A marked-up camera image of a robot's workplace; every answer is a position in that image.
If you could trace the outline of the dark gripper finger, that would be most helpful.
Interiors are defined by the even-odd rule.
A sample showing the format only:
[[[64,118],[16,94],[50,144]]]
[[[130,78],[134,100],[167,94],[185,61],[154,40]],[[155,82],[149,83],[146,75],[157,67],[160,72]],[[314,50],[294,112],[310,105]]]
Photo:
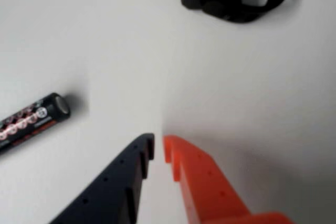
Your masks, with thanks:
[[[155,137],[133,140],[52,223],[136,223]]]

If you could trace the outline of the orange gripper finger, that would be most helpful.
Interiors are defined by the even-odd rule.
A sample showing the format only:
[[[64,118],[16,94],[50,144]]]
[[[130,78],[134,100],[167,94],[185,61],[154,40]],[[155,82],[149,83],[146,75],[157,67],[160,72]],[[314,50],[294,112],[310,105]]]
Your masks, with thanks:
[[[292,222],[278,212],[252,214],[207,152],[175,135],[164,136],[163,142],[189,223]]]

